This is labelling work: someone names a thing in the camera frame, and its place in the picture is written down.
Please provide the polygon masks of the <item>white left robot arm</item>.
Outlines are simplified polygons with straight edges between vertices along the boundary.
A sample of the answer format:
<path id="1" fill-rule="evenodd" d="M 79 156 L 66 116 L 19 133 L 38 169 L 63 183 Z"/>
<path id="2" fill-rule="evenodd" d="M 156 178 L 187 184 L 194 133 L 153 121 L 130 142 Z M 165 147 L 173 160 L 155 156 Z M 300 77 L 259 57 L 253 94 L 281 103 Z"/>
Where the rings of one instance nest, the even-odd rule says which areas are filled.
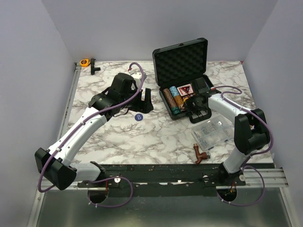
<path id="1" fill-rule="evenodd" d="M 39 148 L 35 152 L 40 192 L 47 191 L 42 188 L 42 178 L 59 190 L 66 189 L 73 182 L 88 181 L 95 187 L 104 183 L 105 175 L 99 164 L 91 161 L 72 167 L 71 163 L 95 131 L 120 110 L 128 108 L 144 114 L 153 110 L 149 88 L 145 90 L 145 98 L 142 98 L 145 79 L 145 73 L 118 73 L 110 87 L 92 97 L 80 119 L 57 142 L 46 150 Z"/>

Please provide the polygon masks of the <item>black poker set case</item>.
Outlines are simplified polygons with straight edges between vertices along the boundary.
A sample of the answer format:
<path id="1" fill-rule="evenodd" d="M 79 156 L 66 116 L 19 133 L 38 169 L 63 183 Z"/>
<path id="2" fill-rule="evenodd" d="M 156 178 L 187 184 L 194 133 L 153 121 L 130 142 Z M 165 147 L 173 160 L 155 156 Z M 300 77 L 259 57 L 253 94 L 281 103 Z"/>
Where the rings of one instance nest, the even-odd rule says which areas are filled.
<path id="1" fill-rule="evenodd" d="M 185 97 L 181 96 L 177 87 L 191 84 L 191 81 L 206 75 L 208 40 L 198 38 L 191 41 L 159 48 L 153 51 L 152 58 L 154 64 L 155 79 L 160 87 L 159 94 L 166 106 L 166 109 L 173 120 L 189 118 L 191 123 L 195 114 L 192 114 L 183 103 Z M 162 93 L 168 88 L 180 110 L 179 114 L 173 114 Z"/>

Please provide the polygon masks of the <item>blue small blind button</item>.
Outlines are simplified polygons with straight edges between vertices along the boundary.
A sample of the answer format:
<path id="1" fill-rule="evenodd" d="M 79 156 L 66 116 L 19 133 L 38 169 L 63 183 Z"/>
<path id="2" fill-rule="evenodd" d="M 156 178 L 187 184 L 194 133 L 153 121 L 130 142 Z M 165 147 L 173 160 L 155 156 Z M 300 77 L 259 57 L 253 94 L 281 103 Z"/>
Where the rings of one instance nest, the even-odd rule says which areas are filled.
<path id="1" fill-rule="evenodd" d="M 143 120 L 143 115 L 141 113 L 138 113 L 134 116 L 134 119 L 138 122 Z"/>

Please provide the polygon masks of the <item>black triangular all-in button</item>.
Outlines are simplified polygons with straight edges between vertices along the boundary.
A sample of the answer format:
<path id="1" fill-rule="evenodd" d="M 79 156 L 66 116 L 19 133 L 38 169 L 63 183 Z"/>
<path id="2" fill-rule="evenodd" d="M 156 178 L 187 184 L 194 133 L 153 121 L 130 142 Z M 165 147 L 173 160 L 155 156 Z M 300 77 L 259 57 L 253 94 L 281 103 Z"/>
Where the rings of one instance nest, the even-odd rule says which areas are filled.
<path id="1" fill-rule="evenodd" d="M 189 85 L 185 85 L 185 86 L 181 86 L 178 88 L 179 92 L 181 95 L 186 95 L 186 94 L 192 94 L 193 93 L 193 89 L 192 86 Z"/>

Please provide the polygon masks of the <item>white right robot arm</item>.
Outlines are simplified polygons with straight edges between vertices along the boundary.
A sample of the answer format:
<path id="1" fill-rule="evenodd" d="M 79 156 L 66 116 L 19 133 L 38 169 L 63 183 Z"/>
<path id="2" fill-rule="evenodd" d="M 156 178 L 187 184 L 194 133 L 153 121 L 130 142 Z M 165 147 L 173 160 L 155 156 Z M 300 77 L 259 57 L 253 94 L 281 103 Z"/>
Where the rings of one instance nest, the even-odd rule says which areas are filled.
<path id="1" fill-rule="evenodd" d="M 233 124 L 234 149 L 220 164 L 217 174 L 221 184 L 229 185 L 252 156 L 271 150 L 273 133 L 261 109 L 248 109 L 227 97 L 227 94 L 242 94 L 239 88 L 224 86 L 225 91 L 221 92 L 221 86 L 214 87 L 208 77 L 197 78 L 191 85 L 194 95 L 185 101 L 185 105 L 196 115 L 192 122 L 208 120 L 212 112 L 216 111 Z"/>

